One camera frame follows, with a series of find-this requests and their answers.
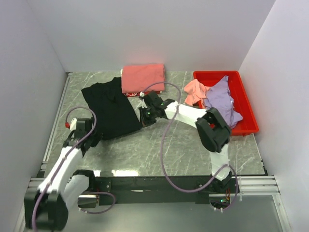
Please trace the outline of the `black t shirt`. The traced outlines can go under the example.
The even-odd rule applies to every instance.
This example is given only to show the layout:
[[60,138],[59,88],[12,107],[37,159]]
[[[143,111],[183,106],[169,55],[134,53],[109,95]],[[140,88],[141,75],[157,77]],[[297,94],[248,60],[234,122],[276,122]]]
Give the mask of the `black t shirt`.
[[96,130],[102,140],[114,139],[142,128],[127,96],[122,93],[120,77],[83,88],[82,94],[96,114]]

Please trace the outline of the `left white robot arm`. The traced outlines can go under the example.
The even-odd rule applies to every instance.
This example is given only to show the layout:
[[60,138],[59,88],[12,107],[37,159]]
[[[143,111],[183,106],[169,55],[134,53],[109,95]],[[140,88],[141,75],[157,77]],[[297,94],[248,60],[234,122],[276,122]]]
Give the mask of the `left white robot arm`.
[[66,123],[70,133],[63,143],[59,158],[48,176],[35,190],[24,197],[26,228],[61,231],[66,226],[69,209],[82,194],[97,190],[92,170],[78,170],[77,164],[86,151],[94,146],[94,119],[75,118]]

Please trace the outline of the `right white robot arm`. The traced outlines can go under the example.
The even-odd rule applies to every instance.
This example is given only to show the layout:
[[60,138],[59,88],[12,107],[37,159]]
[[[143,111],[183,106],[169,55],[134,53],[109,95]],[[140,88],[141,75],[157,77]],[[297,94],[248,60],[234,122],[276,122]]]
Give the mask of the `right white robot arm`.
[[[210,108],[209,110],[197,109],[172,99],[163,101],[160,97],[151,99],[144,96],[140,97],[140,100],[140,120],[145,126],[154,124],[157,118],[169,120],[161,140],[160,161],[163,174],[170,185],[183,193],[196,193],[212,183],[214,191],[218,193],[224,192],[229,187],[229,181],[232,176],[237,178],[237,174],[235,169],[229,164],[228,158],[231,129],[219,111],[216,108]],[[176,186],[167,175],[164,166],[164,140],[172,122],[175,120],[195,128],[202,145],[211,155],[211,177],[206,184],[196,189],[188,190]]]

